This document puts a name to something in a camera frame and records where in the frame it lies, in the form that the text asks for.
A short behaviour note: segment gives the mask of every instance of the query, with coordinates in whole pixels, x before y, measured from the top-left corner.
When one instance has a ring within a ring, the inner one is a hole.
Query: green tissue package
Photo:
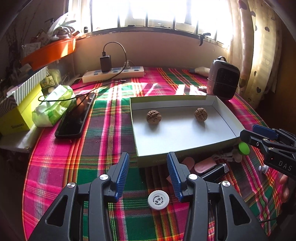
[[[74,97],[75,94],[70,86],[59,85],[45,98],[45,100],[63,100]],[[32,120],[34,124],[38,127],[54,126],[72,102],[73,100],[41,102],[41,104],[39,104],[32,112]]]

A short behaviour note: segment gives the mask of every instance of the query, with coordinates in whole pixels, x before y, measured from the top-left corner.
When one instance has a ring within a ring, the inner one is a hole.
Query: gray and white striped flap
[[[44,67],[24,82],[18,89],[13,91],[11,96],[4,99],[0,103],[0,117],[11,111],[13,108],[19,106],[27,94],[29,94],[29,92],[46,76],[49,76],[49,71],[47,67]]]

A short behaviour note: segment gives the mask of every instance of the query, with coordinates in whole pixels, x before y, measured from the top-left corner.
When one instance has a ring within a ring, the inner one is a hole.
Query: black smartphone
[[[76,99],[76,104],[63,115],[55,132],[56,138],[79,138],[81,136],[85,120],[95,100],[95,93],[88,93]]]

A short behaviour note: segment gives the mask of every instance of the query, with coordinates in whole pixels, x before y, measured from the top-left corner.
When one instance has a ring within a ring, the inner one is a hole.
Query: window sill
[[[135,26],[98,30],[98,31],[83,34],[78,39],[96,36],[96,35],[102,35],[102,34],[110,34],[110,33],[118,33],[118,32],[135,32],[135,31],[177,34],[177,35],[182,35],[182,36],[186,36],[186,37],[190,37],[190,38],[194,38],[194,39],[200,39],[200,35],[189,33],[189,32],[184,32],[181,30],[174,30],[174,29],[161,28],[161,27],[135,27]],[[214,41],[213,39],[210,39],[208,37],[205,37],[204,42],[208,42],[208,43],[217,45],[217,46],[225,48],[225,49],[228,48],[228,46],[226,46],[220,42]]]

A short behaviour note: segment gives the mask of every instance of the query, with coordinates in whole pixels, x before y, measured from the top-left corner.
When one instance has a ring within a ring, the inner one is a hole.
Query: window
[[[85,26],[92,26],[92,31],[131,26],[166,28],[191,34],[211,33],[209,38],[225,45],[232,38],[228,0],[69,1],[69,11],[82,30]]]

